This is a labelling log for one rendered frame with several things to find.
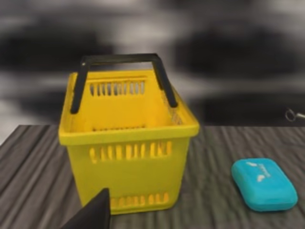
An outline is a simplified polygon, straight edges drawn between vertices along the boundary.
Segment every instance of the soap box lid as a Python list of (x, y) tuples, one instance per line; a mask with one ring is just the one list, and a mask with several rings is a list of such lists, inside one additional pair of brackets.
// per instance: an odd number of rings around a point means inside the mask
[(297, 203), (295, 187), (279, 165), (269, 158), (238, 160), (231, 172), (246, 204), (253, 210), (287, 210)]

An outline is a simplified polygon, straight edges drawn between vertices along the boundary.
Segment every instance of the shopping basket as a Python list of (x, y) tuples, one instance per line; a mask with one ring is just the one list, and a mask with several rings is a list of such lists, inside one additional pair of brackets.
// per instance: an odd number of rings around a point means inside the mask
[[(89, 72), (96, 64), (151, 62), (151, 70)], [(111, 213), (170, 208), (199, 124), (157, 54), (84, 57), (70, 75), (59, 139), (82, 205), (109, 188)]]

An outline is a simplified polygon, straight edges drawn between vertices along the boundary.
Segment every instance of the plastic basket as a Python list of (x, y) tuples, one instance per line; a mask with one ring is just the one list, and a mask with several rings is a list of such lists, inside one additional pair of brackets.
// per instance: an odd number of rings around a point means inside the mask
[[(153, 70), (89, 72), (92, 64), (152, 62)], [(89, 56), (69, 78), (59, 139), (82, 205), (109, 188), (111, 213), (170, 208), (199, 124), (157, 54)]]

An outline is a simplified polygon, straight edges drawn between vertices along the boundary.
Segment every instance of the wooden surface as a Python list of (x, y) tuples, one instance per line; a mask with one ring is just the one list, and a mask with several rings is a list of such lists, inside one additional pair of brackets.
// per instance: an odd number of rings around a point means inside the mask
[[(112, 217), (112, 229), (305, 228), (305, 128), (203, 127), (190, 143), (180, 197), (169, 210)], [(299, 202), (259, 214), (243, 203), (230, 168), (245, 157), (275, 160)], [(0, 228), (56, 229), (81, 205), (56, 126), (19, 126), (0, 147)]]

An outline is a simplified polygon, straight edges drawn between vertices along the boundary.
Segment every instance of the blurred background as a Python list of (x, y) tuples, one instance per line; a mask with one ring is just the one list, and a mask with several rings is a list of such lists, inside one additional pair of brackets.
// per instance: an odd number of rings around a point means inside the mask
[(304, 125), (305, 2), (0, 0), (0, 144), (58, 124), (83, 55), (156, 52), (204, 125)]

